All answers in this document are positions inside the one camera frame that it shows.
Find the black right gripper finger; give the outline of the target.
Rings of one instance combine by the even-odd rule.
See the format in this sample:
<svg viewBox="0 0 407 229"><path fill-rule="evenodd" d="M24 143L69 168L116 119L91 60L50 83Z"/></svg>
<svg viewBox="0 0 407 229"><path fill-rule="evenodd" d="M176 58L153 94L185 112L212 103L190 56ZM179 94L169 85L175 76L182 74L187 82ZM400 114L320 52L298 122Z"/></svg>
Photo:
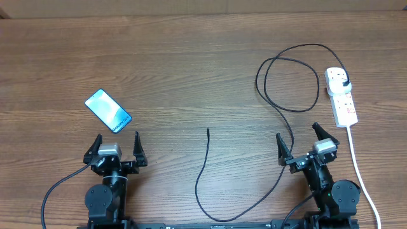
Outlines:
<svg viewBox="0 0 407 229"><path fill-rule="evenodd" d="M291 160L293 156L279 133L276 134L276 141L278 147L279 165L286 166L287 161Z"/></svg>
<svg viewBox="0 0 407 229"><path fill-rule="evenodd" d="M312 128L315 131L315 134L317 135L318 140L325 140L325 139L331 139L336 146L340 144L339 140L337 140L335 137L333 137L331 134L326 132L317 122L315 122L312 125Z"/></svg>

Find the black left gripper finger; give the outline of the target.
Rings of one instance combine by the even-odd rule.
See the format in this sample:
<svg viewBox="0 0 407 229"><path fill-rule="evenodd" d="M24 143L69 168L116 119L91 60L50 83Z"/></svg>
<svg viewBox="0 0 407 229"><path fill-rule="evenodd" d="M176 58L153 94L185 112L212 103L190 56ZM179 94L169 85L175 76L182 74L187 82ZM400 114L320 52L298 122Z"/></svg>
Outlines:
<svg viewBox="0 0 407 229"><path fill-rule="evenodd" d="M84 156L94 156L98 154L100 145L102 144L102 135L98 134L90 148L86 151Z"/></svg>
<svg viewBox="0 0 407 229"><path fill-rule="evenodd" d="M134 139L134 150L133 155L135 156L135 161L137 162L138 166L147 166L148 159L144 153L144 150L141 145L141 139L138 131L135 131L135 139Z"/></svg>

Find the blue Samsung Galaxy smartphone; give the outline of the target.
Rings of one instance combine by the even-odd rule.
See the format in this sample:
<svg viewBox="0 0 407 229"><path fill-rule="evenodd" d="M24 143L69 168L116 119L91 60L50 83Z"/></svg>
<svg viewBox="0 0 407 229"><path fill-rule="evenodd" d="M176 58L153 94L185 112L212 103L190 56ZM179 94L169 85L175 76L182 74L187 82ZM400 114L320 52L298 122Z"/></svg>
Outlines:
<svg viewBox="0 0 407 229"><path fill-rule="evenodd" d="M85 101L85 106L114 134L132 121L131 115L101 88Z"/></svg>

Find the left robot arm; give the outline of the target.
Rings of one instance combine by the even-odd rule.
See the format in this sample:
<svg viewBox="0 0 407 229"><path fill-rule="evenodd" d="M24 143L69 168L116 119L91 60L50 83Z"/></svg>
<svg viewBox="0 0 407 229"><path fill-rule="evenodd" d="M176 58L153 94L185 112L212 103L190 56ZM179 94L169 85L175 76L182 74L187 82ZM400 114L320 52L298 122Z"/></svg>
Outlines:
<svg viewBox="0 0 407 229"><path fill-rule="evenodd" d="M103 143L100 134L84 154L83 162L102 177L101 184L92 186L85 195L88 228L137 228L135 221L125 215L128 175L138 174L148 160L139 133L134 136L134 160L122 161L119 144Z"/></svg>

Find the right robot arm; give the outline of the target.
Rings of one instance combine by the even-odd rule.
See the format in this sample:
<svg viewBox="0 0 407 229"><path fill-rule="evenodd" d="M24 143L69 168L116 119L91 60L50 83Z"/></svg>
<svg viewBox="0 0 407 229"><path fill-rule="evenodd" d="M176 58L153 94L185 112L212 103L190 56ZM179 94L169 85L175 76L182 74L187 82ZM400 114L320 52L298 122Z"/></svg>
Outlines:
<svg viewBox="0 0 407 229"><path fill-rule="evenodd" d="M283 220L272 220L272 228L359 228L352 216L357 213L361 188L353 181L334 181L328 163L336 159L340 142L318 123L312 128L317 135L312 150L306 155L293 157L280 134L276 135L279 165L288 166L290 173L302 172L311 194L294 207ZM317 211L306 212L301 219L291 219L304 203L314 199Z"/></svg>

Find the white USB charger plug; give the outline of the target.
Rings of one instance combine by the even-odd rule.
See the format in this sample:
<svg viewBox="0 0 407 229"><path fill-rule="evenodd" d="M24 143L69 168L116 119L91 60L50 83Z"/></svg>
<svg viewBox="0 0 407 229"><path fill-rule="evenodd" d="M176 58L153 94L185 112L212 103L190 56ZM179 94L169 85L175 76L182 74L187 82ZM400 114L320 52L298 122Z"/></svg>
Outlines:
<svg viewBox="0 0 407 229"><path fill-rule="evenodd" d="M352 89L352 84L344 86L343 82L340 80L328 80L327 81L327 91L330 96L337 96L341 94L349 93Z"/></svg>

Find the white power strip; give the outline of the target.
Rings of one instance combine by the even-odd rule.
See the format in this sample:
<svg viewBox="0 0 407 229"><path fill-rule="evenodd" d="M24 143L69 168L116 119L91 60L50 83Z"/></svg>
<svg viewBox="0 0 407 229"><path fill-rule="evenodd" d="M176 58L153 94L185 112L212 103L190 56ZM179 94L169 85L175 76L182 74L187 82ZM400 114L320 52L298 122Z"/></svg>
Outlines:
<svg viewBox="0 0 407 229"><path fill-rule="evenodd" d="M327 68L325 73L326 88L328 80L340 80L347 82L347 74L340 67ZM330 96L331 106L336 126L339 128L350 127L358 122L351 91L346 94Z"/></svg>

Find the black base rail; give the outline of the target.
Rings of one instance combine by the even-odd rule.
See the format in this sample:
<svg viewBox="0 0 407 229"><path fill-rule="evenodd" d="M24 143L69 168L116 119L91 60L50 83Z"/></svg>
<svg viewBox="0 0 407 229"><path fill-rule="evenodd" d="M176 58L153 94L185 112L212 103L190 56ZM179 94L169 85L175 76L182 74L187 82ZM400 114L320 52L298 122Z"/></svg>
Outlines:
<svg viewBox="0 0 407 229"><path fill-rule="evenodd" d="M136 229L281 229L282 219L274 219L266 223L195 223L195 224L178 224L166 225L164 223L139 223L134 226L79 226L78 229L86 228L136 228ZM338 224L329 223L328 220L321 220L319 226L309 226L304 219L289 219L285 222L284 228L303 229L303 228L336 228L336 229L360 229L356 219L350 222Z"/></svg>

